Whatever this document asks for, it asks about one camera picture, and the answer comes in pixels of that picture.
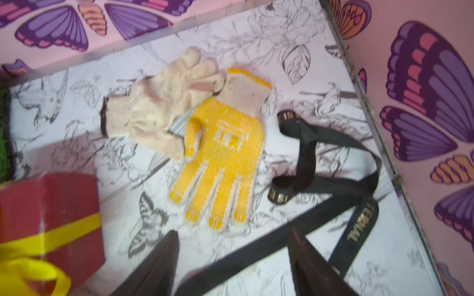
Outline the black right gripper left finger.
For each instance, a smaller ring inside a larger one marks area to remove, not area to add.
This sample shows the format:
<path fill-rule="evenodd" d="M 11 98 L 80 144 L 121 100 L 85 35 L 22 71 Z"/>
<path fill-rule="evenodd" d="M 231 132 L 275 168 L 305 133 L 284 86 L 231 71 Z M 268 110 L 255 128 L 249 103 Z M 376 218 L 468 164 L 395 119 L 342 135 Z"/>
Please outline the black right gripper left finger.
<path fill-rule="evenodd" d="M 112 294 L 169 296 L 172 293 L 179 251 L 178 232 L 171 230 Z"/>

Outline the black printed ribbon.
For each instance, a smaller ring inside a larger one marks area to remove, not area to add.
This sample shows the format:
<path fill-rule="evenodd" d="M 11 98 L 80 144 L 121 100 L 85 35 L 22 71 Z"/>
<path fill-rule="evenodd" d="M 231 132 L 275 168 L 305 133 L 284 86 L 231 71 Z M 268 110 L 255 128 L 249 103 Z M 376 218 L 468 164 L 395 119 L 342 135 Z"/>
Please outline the black printed ribbon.
<path fill-rule="evenodd" d="M 325 259 L 339 270 L 338 274 L 344 279 L 377 221 L 379 206 L 374 199 L 374 192 L 378 186 L 380 171 L 376 170 L 359 181 L 317 176 L 317 144 L 333 144 L 359 150 L 364 150 L 364 146 L 354 138 L 334 129 L 310 125 L 291 110 L 278 113 L 278 125 L 282 134 L 299 140 L 299 159 L 295 175 L 278 176 L 272 180 L 269 201 L 283 205 L 300 193 L 328 194 L 326 201 L 291 221 L 295 222 L 297 229 L 305 235 L 343 212 L 353 209 L 353 215 L 334 251 L 329 259 Z M 186 280 L 177 289 L 177 295 L 201 296 L 248 266 L 281 249 L 288 250 L 289 223 L 205 267 Z"/>

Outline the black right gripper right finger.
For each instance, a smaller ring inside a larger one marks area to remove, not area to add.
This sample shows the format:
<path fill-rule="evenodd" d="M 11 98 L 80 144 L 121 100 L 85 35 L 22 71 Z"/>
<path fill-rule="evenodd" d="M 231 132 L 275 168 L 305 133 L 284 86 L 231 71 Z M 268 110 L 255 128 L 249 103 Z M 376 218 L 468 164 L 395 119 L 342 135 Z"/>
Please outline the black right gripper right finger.
<path fill-rule="evenodd" d="M 357 293 L 338 274 L 306 235 L 288 224 L 287 248 L 297 296 L 355 296 Z"/>

